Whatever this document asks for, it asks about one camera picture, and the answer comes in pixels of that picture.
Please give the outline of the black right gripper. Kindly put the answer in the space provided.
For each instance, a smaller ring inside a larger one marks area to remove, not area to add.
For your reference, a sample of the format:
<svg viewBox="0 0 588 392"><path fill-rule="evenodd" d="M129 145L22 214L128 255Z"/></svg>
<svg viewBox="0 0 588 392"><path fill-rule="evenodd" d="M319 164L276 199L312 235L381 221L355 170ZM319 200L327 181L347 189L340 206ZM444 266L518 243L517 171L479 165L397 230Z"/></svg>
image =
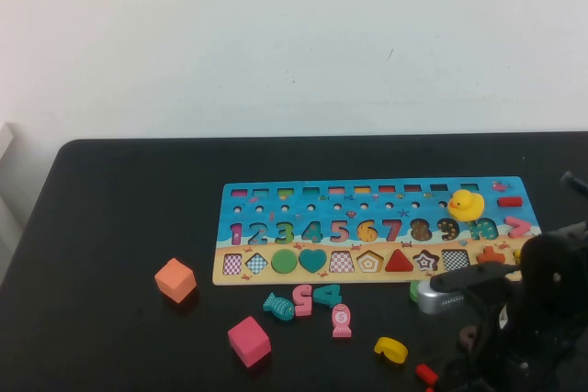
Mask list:
<svg viewBox="0 0 588 392"><path fill-rule="evenodd" d="M457 386L512 386L516 358L505 308L458 334L460 357L454 361Z"/></svg>

